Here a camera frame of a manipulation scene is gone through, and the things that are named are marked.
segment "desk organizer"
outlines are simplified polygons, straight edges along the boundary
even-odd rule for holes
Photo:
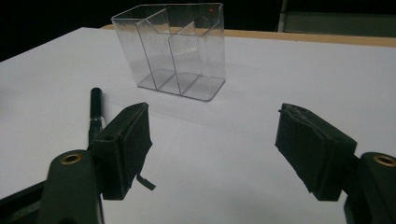
[[[222,4],[141,5],[111,20],[138,87],[209,101],[224,84]]]

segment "pen cap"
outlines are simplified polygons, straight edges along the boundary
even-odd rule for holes
[[[102,90],[93,88],[91,90],[91,112],[90,118],[102,117]]]

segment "transparent pen holder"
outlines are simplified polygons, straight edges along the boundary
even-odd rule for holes
[[[209,101],[224,84],[222,4],[141,5],[111,20],[138,87]]]

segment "white tabletop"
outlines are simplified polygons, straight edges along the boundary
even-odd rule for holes
[[[275,147],[282,103],[326,119],[367,151],[395,156],[396,49],[225,37],[227,81],[205,103],[137,88],[115,31],[81,28],[0,63],[0,198],[47,176],[88,142],[90,91],[105,119],[149,104],[153,147],[106,223],[346,223]]]

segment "pen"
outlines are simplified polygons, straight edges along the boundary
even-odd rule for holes
[[[102,116],[102,90],[93,88],[91,90],[90,130],[88,132],[89,145],[93,139],[103,130],[105,120]]]

